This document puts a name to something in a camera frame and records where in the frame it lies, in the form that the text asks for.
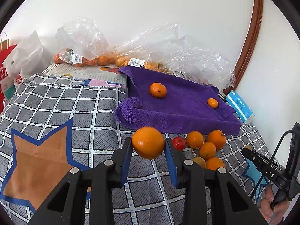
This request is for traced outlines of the large dimpled orange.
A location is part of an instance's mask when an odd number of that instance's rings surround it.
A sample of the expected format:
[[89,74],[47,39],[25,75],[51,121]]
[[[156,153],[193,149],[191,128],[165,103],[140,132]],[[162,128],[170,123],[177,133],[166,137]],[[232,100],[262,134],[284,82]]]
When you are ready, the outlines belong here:
[[167,88],[158,82],[154,82],[149,87],[149,93],[156,99],[162,99],[167,94]]

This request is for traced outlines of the clear bag of tangerines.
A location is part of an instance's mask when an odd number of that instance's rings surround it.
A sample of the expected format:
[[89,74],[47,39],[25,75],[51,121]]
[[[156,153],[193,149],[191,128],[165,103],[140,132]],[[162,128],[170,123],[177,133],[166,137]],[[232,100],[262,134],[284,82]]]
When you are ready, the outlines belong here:
[[174,62],[180,59],[184,50],[179,39],[178,25],[166,23],[137,34],[132,40],[115,48],[116,65],[125,67],[130,59],[140,68],[173,75]]

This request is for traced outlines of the blue tissue pack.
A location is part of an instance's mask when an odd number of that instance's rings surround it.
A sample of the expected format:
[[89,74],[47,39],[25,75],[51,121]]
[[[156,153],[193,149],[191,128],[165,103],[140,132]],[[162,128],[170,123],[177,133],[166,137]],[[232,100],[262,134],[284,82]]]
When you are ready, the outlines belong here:
[[234,90],[230,91],[230,93],[225,97],[225,100],[233,109],[235,109],[243,123],[248,125],[254,120],[255,115],[253,111]]

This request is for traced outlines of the red paper shopping bag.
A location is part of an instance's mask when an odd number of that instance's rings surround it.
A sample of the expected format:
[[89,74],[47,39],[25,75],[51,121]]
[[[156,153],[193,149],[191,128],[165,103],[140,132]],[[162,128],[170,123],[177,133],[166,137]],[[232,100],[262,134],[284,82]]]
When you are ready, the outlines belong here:
[[15,93],[15,85],[12,78],[9,77],[7,70],[4,66],[5,59],[9,56],[12,50],[16,47],[16,45],[10,46],[10,40],[7,34],[3,31],[1,32],[1,52],[0,52],[0,81],[1,81],[1,108],[0,111],[2,112],[5,108],[5,105],[11,99],[11,97]]

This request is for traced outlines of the small orange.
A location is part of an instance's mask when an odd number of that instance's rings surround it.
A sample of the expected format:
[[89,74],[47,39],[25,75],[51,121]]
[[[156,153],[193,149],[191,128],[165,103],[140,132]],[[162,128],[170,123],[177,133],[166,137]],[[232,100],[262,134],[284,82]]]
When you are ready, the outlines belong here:
[[205,161],[213,158],[216,154],[216,147],[212,142],[205,142],[199,149],[199,156]]

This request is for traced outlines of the small yellow-green fruit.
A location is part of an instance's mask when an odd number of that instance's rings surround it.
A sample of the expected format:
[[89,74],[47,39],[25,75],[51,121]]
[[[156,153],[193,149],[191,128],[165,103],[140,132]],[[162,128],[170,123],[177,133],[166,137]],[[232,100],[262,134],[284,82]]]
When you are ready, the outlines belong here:
[[206,161],[203,158],[195,157],[192,159],[192,161],[200,165],[202,168],[204,169],[206,168]]

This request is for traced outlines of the orange mandarin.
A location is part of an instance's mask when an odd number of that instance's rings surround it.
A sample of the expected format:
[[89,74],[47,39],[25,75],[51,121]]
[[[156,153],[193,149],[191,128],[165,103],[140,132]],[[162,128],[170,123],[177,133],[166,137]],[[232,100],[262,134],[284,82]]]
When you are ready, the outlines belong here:
[[225,163],[218,157],[213,157],[206,161],[206,168],[216,171],[218,168],[225,168]]

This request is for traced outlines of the round orange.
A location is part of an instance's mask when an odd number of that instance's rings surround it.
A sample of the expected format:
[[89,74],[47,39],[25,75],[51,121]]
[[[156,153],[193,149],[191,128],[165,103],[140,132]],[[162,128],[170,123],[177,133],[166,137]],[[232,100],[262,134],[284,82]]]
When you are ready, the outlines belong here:
[[200,148],[204,144],[204,137],[198,131],[192,131],[187,134],[186,144],[193,149]]

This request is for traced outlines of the smooth orange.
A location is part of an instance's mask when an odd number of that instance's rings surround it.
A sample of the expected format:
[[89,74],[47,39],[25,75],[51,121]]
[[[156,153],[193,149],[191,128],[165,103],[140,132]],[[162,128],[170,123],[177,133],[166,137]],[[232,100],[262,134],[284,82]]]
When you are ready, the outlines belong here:
[[132,145],[139,156],[153,160],[163,152],[165,140],[157,129],[153,127],[142,127],[133,134]]

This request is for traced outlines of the white plastic bag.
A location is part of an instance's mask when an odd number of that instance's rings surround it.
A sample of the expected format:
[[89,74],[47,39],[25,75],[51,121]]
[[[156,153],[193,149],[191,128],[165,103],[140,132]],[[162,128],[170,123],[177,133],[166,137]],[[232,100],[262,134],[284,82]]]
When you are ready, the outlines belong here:
[[41,73],[49,65],[50,60],[44,52],[43,45],[36,31],[23,39],[4,60],[3,65],[12,79],[22,79]]

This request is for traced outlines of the small red apple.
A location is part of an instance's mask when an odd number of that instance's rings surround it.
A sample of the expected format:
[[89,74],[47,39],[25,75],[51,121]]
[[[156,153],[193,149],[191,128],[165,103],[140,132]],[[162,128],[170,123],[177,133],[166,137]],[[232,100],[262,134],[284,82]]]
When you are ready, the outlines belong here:
[[172,139],[174,149],[182,151],[186,146],[186,140],[182,137],[175,137]]

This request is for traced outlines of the small tangerine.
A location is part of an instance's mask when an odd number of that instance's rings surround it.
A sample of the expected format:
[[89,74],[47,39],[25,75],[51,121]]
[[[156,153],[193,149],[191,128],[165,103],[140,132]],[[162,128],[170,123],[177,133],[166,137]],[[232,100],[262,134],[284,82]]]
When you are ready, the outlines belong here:
[[207,100],[207,104],[208,104],[210,107],[212,107],[213,109],[216,109],[216,108],[218,108],[218,106],[219,106],[218,101],[217,101],[216,99],[214,99],[214,98],[209,98],[209,99]]

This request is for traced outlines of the orange with leaf stem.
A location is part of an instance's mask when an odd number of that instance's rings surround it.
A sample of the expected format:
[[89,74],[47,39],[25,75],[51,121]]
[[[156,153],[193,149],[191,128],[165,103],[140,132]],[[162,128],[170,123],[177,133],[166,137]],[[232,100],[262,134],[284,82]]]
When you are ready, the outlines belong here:
[[211,142],[217,150],[222,149],[226,144],[226,135],[220,130],[213,130],[206,137],[206,142]]

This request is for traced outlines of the clear bag of grapes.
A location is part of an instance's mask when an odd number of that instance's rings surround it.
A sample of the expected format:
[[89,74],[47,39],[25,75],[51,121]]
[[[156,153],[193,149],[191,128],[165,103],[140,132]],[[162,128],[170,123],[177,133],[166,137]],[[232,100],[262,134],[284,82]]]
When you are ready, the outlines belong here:
[[197,47],[183,48],[170,55],[163,64],[170,71],[183,73],[185,79],[220,91],[234,86],[235,65],[225,55]]

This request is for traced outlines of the clear bag of oranges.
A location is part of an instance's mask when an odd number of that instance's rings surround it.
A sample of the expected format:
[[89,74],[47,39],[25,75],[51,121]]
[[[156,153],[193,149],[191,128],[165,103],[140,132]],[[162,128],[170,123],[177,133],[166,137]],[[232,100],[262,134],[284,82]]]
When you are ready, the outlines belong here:
[[55,64],[76,67],[116,64],[116,55],[108,51],[108,43],[94,20],[78,17],[63,23],[57,29],[59,52],[53,57]]

